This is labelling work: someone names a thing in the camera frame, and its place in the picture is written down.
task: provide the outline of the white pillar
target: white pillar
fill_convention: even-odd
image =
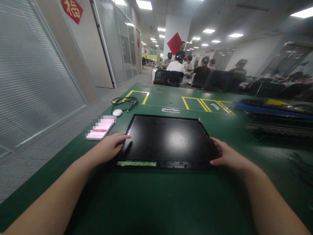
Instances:
[[[167,53],[171,52],[167,43],[169,42],[169,40],[171,40],[171,38],[176,33],[179,34],[180,39],[182,41],[187,42],[190,24],[191,24],[191,17],[185,17],[185,16],[180,17],[180,16],[173,16],[173,15],[166,16],[165,38],[164,38],[164,46],[163,46],[163,58],[164,59],[167,58]]]

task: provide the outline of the black screen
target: black screen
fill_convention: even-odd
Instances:
[[[208,163],[217,149],[197,119],[134,115],[119,161]]]

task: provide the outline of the black cable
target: black cable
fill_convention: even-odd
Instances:
[[[121,109],[122,111],[129,112],[130,110],[132,110],[136,106],[136,104],[138,104],[138,100],[136,97],[118,97],[118,98],[113,99],[111,101],[111,103],[113,104],[113,107],[111,109],[111,113],[113,113],[114,107],[119,105],[119,104],[132,103],[132,105],[128,109]]]

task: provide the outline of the green workbench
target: green workbench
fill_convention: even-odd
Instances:
[[[313,188],[300,179],[288,154],[313,164],[312,149],[263,144],[245,129],[245,112],[229,108],[240,95],[136,83],[124,96],[139,104],[117,119],[110,134],[126,130],[133,114],[200,118],[208,133],[261,167],[313,233]],[[219,110],[210,104],[216,104]],[[163,112],[164,107],[180,113]],[[111,115],[111,107],[103,115]],[[3,232],[76,159],[97,141],[80,133],[0,205]],[[241,175],[210,171],[123,169],[107,165],[91,174],[66,234],[256,234]]]

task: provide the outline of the tiled floor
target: tiled floor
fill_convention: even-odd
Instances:
[[[151,67],[121,85],[118,89],[99,88],[99,101],[86,107],[61,126],[42,134],[18,153],[0,159],[0,203],[46,164],[56,153],[74,139],[85,126],[96,119],[136,82],[151,83]]]

